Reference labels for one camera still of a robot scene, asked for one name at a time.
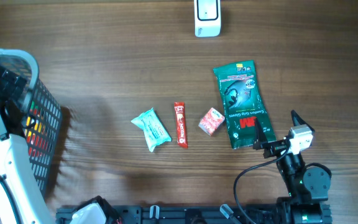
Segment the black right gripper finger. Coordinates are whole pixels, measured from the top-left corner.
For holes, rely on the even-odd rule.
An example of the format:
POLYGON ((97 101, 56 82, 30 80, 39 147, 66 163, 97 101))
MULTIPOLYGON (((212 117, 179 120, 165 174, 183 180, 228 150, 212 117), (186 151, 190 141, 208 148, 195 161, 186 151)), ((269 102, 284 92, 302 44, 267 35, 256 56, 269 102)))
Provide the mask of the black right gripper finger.
POLYGON ((264 149, 265 145, 268 143, 267 137, 262 129, 262 126, 259 120, 256 118, 255 121, 255 139, 253 143, 253 149, 260 150, 264 149))
POLYGON ((294 126, 307 125, 307 127, 309 127, 311 131, 314 131, 314 128, 310 126, 306 121, 304 121, 295 110, 291 110, 290 114, 294 126))

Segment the green 3M gloves package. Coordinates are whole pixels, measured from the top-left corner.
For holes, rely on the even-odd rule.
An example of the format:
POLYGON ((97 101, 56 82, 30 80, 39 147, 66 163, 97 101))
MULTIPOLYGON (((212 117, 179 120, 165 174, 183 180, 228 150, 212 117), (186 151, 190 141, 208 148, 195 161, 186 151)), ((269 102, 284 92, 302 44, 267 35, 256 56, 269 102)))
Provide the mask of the green 3M gloves package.
POLYGON ((255 120, 260 123, 267 141, 275 141, 275 133, 259 92, 254 61, 230 63, 214 68, 213 72, 217 78, 231 147, 237 149, 253 145, 255 120))

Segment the red small snack box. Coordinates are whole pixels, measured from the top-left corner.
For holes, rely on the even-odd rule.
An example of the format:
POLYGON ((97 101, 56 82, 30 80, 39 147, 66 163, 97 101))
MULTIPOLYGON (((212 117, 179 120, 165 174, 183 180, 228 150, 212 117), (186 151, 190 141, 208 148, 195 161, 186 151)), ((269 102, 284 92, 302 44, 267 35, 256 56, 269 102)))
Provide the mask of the red small snack box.
POLYGON ((213 133, 223 124, 225 117, 216 109, 211 108, 200 120, 199 127, 208 135, 213 133))

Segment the red coffee stick sachet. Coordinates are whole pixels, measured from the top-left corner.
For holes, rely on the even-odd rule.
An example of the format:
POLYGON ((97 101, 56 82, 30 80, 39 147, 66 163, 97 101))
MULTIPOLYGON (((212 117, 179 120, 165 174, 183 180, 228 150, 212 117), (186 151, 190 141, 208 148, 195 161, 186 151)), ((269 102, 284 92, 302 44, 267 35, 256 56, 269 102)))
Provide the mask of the red coffee stick sachet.
POLYGON ((177 127, 177 143, 180 147, 187 148, 188 140, 186 137, 186 120, 185 120, 185 104, 184 102, 174 102, 176 127, 177 127))

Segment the teal tissue pack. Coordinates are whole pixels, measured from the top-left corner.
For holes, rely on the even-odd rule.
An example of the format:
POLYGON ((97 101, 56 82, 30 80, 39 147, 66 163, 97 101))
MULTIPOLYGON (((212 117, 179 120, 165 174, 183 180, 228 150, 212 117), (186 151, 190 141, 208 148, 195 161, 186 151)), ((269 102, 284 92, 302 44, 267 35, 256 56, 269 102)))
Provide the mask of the teal tissue pack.
POLYGON ((150 152, 154 152, 157 146, 172 140, 153 108, 132 119, 131 123, 143 130, 150 152))

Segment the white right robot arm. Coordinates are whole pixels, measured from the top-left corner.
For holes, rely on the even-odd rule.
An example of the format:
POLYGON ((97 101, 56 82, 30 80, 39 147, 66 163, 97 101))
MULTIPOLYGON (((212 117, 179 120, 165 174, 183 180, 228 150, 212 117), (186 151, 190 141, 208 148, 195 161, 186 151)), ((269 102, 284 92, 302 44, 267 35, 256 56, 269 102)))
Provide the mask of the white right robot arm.
POLYGON ((259 121, 255 121, 253 148, 272 157, 288 191, 275 204, 251 206, 258 223, 331 223, 328 200, 332 172, 319 163, 306 164, 301 152, 311 146, 315 130, 296 111, 291 111, 293 127, 281 140, 268 141, 259 121))

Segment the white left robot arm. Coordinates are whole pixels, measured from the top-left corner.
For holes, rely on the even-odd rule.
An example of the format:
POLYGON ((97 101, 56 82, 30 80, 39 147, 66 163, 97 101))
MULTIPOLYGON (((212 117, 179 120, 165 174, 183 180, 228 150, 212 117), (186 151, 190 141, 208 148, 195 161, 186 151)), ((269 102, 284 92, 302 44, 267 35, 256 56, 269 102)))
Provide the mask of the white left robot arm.
POLYGON ((44 200, 62 111, 35 58, 0 49, 0 221, 54 223, 44 200))

